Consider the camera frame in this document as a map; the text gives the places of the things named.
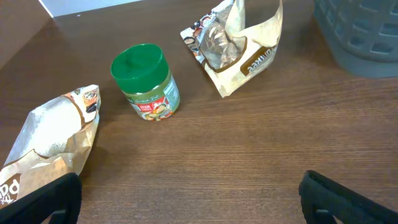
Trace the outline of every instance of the bag logo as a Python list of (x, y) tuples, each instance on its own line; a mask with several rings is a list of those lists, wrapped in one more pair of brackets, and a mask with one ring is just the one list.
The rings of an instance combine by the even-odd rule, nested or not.
[(3, 208), (17, 200), (20, 177), (20, 174), (16, 174), (0, 186), (0, 208)]
[(249, 75), (262, 63), (270, 59), (273, 53), (276, 52), (276, 47), (261, 47), (241, 66), (241, 72), (244, 75)]

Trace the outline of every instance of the plastic jar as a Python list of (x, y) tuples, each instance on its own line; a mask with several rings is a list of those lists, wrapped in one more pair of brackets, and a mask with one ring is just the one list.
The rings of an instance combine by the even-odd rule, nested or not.
[(180, 94), (162, 49), (140, 44), (119, 54), (111, 73), (138, 115), (148, 121), (170, 117), (180, 104)]

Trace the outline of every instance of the crumpled bag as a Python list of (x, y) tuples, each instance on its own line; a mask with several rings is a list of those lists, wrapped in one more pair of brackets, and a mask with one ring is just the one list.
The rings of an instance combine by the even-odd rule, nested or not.
[(282, 17), (279, 0), (272, 18), (245, 28), (244, 0), (224, 0), (180, 35), (225, 97), (274, 60)]
[(100, 120), (100, 90), (79, 88), (32, 110), (0, 171), (0, 208), (69, 172), (80, 174)]

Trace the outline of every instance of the brown wood grain surface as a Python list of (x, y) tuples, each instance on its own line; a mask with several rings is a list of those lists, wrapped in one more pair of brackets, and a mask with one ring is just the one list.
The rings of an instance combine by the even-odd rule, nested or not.
[[(308, 169), (398, 210), (398, 80), (339, 68), (312, 1), (290, 0), (272, 65), (222, 99), (179, 36), (217, 4), (145, 0), (49, 22), (0, 70), (1, 160), (30, 110), (94, 83), (102, 106), (79, 223), (305, 223)], [(247, 0), (246, 24), (276, 9)], [(136, 115), (109, 71), (145, 42), (162, 47), (181, 96), (156, 123)]]

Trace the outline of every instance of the green plastic lid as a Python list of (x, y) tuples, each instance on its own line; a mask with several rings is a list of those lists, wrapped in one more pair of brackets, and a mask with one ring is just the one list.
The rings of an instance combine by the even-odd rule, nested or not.
[(162, 49), (154, 44), (133, 46), (113, 61), (111, 73), (126, 93), (146, 93), (160, 85), (169, 74)]

